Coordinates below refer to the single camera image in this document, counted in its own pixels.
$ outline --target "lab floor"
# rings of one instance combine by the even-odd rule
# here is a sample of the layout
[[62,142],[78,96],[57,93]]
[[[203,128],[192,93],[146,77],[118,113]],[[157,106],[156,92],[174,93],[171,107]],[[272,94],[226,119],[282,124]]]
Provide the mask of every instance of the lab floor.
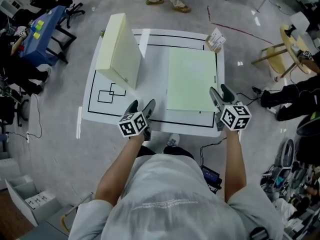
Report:
[[[183,14],[171,9],[169,0],[162,5],[146,5],[145,0],[75,0],[83,3],[85,15],[73,17],[69,31],[77,39],[68,48],[68,64],[58,62],[51,70],[50,80],[38,97],[42,137],[31,137],[30,143],[10,135],[8,149],[17,159],[21,171],[29,174],[39,190],[51,190],[63,204],[75,204],[87,193],[95,192],[101,176],[116,159],[126,143],[116,125],[82,120],[80,138],[76,138],[77,117],[82,106],[90,63],[100,31],[106,28],[110,15],[126,13],[129,25],[135,28],[156,28],[210,34],[216,27],[224,34],[225,82],[234,91],[255,97],[252,86],[272,87],[274,74],[268,62],[251,65],[261,50],[282,43],[280,26],[289,23],[289,16],[268,2],[261,12],[256,8],[263,0],[182,0],[192,8]],[[286,14],[297,12],[294,0],[271,0]],[[312,53],[316,52],[309,36],[303,37]],[[293,62],[288,54],[287,67]],[[306,80],[299,69],[291,74],[294,82]],[[244,104],[250,102],[241,96]],[[274,163],[284,138],[294,138],[300,118],[277,122],[275,116],[255,101],[249,109],[252,120],[241,136],[242,152],[248,182],[259,181],[260,174]],[[31,97],[29,122],[7,130],[19,134],[29,131],[39,136],[37,100]],[[156,147],[161,150],[169,133],[157,134]],[[181,135],[179,146],[191,152],[200,163],[200,148],[219,142],[219,138]],[[224,179],[226,141],[203,149],[204,165]]]

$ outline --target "yellow sticky note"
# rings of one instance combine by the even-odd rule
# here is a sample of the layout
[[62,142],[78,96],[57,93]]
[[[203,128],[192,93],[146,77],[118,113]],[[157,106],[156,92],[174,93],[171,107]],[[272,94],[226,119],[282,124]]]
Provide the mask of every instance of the yellow sticky note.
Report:
[[34,36],[34,38],[35,38],[35,39],[39,39],[40,34],[39,34],[39,33],[37,33],[37,32],[35,32],[35,33],[33,34],[33,36]]

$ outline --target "hand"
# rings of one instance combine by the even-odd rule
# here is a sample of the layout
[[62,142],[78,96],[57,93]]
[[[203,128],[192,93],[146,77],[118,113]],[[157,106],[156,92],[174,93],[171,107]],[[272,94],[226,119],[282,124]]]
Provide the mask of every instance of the hand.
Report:
[[[142,110],[142,113],[145,118],[145,122],[147,124],[146,128],[139,134],[140,136],[143,136],[144,141],[150,141],[151,139],[151,120],[149,120],[151,114],[153,113],[156,106],[156,101],[152,99]],[[124,112],[124,115],[132,114],[138,112],[138,101],[133,101],[129,107]]]
[[26,30],[23,32],[23,35],[21,36],[22,39],[25,40],[25,39],[28,37],[29,33],[30,33],[30,30],[29,30],[29,29],[26,29]]

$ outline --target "marker cube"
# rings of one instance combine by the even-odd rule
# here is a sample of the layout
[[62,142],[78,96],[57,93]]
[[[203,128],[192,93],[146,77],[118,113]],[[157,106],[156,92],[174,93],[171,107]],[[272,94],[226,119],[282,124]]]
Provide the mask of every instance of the marker cube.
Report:
[[252,115],[245,105],[226,105],[220,120],[231,130],[244,130]]
[[148,126],[142,112],[124,115],[117,125],[124,138],[137,136]]

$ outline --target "white shelf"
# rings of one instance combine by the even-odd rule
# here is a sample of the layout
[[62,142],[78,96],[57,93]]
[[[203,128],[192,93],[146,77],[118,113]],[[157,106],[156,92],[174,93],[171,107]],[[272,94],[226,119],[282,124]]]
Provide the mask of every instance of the white shelf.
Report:
[[54,195],[48,191],[37,192],[28,175],[5,180],[5,183],[13,203],[35,227],[61,209]]

